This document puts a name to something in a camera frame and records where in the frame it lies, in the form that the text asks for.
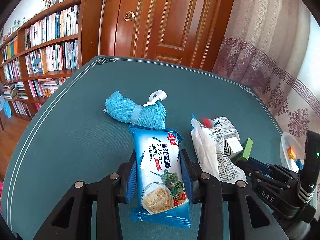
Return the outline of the blue cracker packet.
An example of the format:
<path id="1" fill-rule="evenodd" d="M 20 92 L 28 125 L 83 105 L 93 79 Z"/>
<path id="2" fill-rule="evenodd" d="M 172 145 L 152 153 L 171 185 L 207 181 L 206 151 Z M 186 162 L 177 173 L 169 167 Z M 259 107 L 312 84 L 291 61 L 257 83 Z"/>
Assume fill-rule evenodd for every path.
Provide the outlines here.
<path id="1" fill-rule="evenodd" d="M 182 177 L 181 137 L 174 129 L 130 125 L 135 142 L 138 207 L 132 221 L 190 228 L 190 207 Z"/>

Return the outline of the blue towel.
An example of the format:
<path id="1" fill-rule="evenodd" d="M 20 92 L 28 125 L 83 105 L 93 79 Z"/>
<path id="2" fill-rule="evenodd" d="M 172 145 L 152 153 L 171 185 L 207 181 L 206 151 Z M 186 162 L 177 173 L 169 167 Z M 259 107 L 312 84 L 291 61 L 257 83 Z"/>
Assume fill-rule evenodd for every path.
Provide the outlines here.
<path id="1" fill-rule="evenodd" d="M 147 103 L 138 105 L 131 99 L 123 97 L 119 91 L 115 91 L 106 99 L 104 113 L 126 124 L 165 129 L 167 111 L 162 101 L 166 98 L 165 91 L 157 90 L 149 96 Z"/>

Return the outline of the green block blue dots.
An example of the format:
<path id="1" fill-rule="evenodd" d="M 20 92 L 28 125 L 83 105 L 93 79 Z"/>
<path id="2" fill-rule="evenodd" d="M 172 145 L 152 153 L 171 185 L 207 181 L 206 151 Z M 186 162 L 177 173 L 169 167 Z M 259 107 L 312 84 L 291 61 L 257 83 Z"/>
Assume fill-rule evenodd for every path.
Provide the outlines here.
<path id="1" fill-rule="evenodd" d="M 239 153 L 239 156 L 236 159 L 236 162 L 244 161 L 247 162 L 250 158 L 253 140 L 251 138 L 247 138 L 247 140 L 242 144 L 243 150 Z"/>

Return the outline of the clear plastic bowl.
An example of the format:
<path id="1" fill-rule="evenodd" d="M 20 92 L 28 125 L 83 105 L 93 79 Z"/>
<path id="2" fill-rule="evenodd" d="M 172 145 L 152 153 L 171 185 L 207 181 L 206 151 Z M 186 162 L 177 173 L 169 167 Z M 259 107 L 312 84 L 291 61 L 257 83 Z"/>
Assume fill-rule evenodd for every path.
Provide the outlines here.
<path id="1" fill-rule="evenodd" d="M 290 133 L 282 133 L 279 152 L 283 167 L 297 173 L 303 168 L 305 150 Z"/>

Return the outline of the orange yellow block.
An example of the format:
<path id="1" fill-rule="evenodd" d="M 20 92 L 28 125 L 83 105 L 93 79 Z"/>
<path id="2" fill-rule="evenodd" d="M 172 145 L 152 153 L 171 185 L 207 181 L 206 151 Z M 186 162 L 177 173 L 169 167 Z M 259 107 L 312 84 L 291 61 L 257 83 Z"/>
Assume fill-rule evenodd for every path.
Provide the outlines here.
<path id="1" fill-rule="evenodd" d="M 296 152 L 293 146 L 289 146 L 287 148 L 287 156 L 289 159 L 292 159 L 292 160 L 296 159 Z"/>

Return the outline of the white zigzag cube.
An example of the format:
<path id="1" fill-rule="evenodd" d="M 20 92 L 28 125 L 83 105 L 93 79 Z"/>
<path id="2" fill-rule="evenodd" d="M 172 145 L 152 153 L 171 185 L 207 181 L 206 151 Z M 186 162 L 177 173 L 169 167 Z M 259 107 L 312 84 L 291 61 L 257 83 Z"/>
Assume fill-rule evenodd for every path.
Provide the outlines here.
<path id="1" fill-rule="evenodd" d="M 224 148 L 224 154 L 229 159 L 234 158 L 243 150 L 243 147 L 240 144 L 240 141 L 237 139 L 237 137 L 230 137 L 225 139 L 223 148 Z"/>

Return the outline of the red white snack packet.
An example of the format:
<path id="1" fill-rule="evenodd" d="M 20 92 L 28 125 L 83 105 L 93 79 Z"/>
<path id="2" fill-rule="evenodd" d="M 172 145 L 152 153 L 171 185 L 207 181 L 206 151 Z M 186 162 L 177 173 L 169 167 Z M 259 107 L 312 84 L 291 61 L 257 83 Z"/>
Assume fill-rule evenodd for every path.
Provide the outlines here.
<path id="1" fill-rule="evenodd" d="M 238 140 L 240 140 L 238 131 L 227 117 L 221 116 L 215 119 L 203 118 L 202 121 L 203 124 L 208 128 L 220 127 L 223 131 L 223 136 L 225 139 L 236 137 Z"/>

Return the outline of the white cotton swab bag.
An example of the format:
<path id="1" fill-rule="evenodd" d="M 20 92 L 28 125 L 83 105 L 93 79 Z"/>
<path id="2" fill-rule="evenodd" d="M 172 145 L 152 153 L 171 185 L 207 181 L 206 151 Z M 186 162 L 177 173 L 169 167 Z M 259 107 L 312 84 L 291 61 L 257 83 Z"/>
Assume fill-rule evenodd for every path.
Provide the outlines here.
<path id="1" fill-rule="evenodd" d="M 238 180 L 246 181 L 244 171 L 234 165 L 225 154 L 225 148 L 229 150 L 230 146 L 225 143 L 227 137 L 221 125 L 208 128 L 192 118 L 191 137 L 197 161 L 203 172 L 225 183 L 235 184 Z"/>

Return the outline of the purple patterned curtain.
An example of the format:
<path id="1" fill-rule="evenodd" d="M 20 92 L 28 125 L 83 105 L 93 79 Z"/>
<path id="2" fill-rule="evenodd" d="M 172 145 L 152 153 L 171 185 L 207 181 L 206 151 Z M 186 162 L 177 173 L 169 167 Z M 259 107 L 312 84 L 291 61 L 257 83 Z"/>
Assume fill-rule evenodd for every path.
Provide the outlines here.
<path id="1" fill-rule="evenodd" d="M 213 72 L 251 86 L 305 159 L 319 131 L 319 23 L 302 0 L 234 0 Z"/>

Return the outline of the wooden bookshelf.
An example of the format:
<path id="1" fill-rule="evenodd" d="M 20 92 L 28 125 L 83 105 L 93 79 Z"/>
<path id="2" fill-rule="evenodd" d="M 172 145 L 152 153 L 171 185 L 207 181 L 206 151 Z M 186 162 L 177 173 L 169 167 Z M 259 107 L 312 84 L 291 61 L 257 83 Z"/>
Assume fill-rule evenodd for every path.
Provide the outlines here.
<path id="1" fill-rule="evenodd" d="M 1 82 L 14 116 L 31 120 L 46 100 L 98 55 L 103 0 L 65 0 L 1 45 Z"/>

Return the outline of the wooden door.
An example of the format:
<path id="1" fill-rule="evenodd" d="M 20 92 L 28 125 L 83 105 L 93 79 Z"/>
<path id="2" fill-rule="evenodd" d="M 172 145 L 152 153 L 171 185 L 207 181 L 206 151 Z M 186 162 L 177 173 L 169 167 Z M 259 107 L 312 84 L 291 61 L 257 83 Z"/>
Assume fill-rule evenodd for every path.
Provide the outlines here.
<path id="1" fill-rule="evenodd" d="M 234 0 L 106 0 L 100 53 L 211 72 Z M 135 13 L 125 21 L 123 14 Z"/>

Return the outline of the brass door knob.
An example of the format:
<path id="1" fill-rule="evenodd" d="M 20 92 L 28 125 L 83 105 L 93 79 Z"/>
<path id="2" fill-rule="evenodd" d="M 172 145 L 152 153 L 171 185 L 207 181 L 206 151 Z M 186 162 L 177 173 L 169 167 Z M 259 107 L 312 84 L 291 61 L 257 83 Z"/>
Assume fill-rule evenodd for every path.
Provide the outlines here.
<path id="1" fill-rule="evenodd" d="M 127 11 L 123 14 L 123 19 L 127 22 L 135 19 L 135 13 L 132 11 Z"/>

